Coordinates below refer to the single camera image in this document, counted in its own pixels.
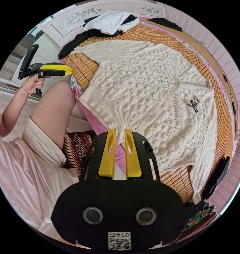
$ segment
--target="camera lens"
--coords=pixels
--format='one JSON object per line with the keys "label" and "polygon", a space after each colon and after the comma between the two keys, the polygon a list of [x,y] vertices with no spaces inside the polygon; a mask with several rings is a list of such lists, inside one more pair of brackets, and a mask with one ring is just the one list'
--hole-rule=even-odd
{"label": "camera lens", "polygon": [[136,221],[140,225],[146,226],[152,224],[156,219],[156,212],[152,208],[142,208],[136,214]]}
{"label": "camera lens", "polygon": [[89,224],[99,224],[103,220],[102,211],[96,207],[88,207],[83,212],[83,219]]}

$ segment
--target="striped fabric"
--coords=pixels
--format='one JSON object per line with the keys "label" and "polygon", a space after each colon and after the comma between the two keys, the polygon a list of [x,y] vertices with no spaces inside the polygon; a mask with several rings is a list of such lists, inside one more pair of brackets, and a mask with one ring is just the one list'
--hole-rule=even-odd
{"label": "striped fabric", "polygon": [[65,168],[76,168],[78,176],[81,174],[82,158],[88,152],[96,136],[92,130],[83,132],[66,132],[63,153],[66,157]]}

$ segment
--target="label sticker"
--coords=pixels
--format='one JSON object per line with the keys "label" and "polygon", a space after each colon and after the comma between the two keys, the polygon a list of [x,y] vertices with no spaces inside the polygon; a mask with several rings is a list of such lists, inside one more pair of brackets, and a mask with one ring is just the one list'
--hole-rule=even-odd
{"label": "label sticker", "polygon": [[108,249],[110,251],[130,251],[130,232],[108,232]]}

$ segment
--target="pink bedsheet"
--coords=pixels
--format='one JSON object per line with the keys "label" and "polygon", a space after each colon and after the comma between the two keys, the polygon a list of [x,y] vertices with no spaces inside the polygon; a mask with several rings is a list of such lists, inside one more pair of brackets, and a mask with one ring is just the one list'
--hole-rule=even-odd
{"label": "pink bedsheet", "polygon": [[[198,57],[200,57],[200,59],[204,62],[204,64],[207,66],[207,68],[211,71],[211,73],[213,74],[214,78],[216,79],[216,81],[218,82],[223,95],[227,101],[228,107],[229,107],[229,111],[230,111],[230,115],[231,115],[231,121],[232,121],[232,130],[233,130],[233,140],[234,140],[234,132],[235,132],[235,127],[233,125],[233,111],[232,111],[232,106],[229,103],[229,99],[227,97],[226,91],[220,81],[220,79],[218,78],[218,76],[216,75],[215,71],[212,69],[212,67],[209,65],[209,63],[193,48],[191,47],[188,43],[186,43],[185,41],[183,41],[180,37],[176,36],[175,34],[169,32],[166,29],[163,29],[161,27],[158,27],[156,25],[151,25],[148,23],[144,23],[144,22],[140,22],[140,24],[144,25],[144,26],[148,26],[154,29],[157,29],[159,31],[165,32],[167,34],[169,34],[170,36],[176,38],[177,40],[181,41],[185,46],[187,46],[188,48],[190,48]],[[87,109],[85,108],[79,101],[79,97],[80,97],[80,92],[79,90],[74,90],[74,95],[78,101],[78,104],[80,105],[81,109],[83,110],[88,122],[90,123],[91,127],[93,128],[94,132],[99,135],[102,132],[107,132],[108,129]],[[236,142],[234,142],[233,144],[233,154],[235,153],[236,150]],[[123,149],[123,147],[120,144],[116,144],[116,164],[119,166],[119,168],[126,173],[126,165],[125,165],[125,151]]]}

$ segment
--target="bed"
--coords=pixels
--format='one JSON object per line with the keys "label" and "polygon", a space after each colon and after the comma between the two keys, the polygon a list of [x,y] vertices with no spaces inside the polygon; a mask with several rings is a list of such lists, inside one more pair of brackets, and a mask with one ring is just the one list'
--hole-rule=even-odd
{"label": "bed", "polygon": [[[219,160],[222,157],[229,156],[231,159],[234,153],[234,141],[233,141],[233,120],[232,109],[229,105],[227,94],[221,86],[219,78],[216,73],[209,68],[206,60],[197,52],[193,47],[188,45],[182,39],[174,36],[171,32],[161,29],[156,24],[148,24],[140,22],[136,27],[127,31],[123,35],[118,35],[113,38],[107,37],[91,37],[84,41],[80,46],[85,46],[89,43],[93,43],[100,40],[108,39],[122,39],[122,40],[139,40],[150,41],[152,43],[163,43],[174,50],[182,53],[182,55],[192,64],[196,66],[198,71],[208,80],[210,80],[214,88],[214,98],[217,106],[217,118],[218,118],[218,134],[216,153],[213,162],[213,166],[210,175],[215,170]],[[88,59],[85,55],[77,53],[74,55],[68,55],[64,59],[65,63],[73,69],[74,81],[72,88],[74,94],[78,100],[81,93],[85,92],[89,86],[89,82],[92,79],[94,73],[99,67],[97,63]],[[91,126],[94,128],[95,133],[98,135],[103,131],[107,131],[103,126],[94,119],[94,116],[84,107],[82,107],[85,115],[87,116]],[[124,158],[124,143],[118,146],[118,152],[116,154],[116,163],[125,172],[125,158]],[[160,176],[161,182],[167,184],[174,189],[182,198],[183,202],[191,200],[193,190],[189,178],[189,171],[191,166],[186,168],[180,168],[172,172],[167,172]]]}

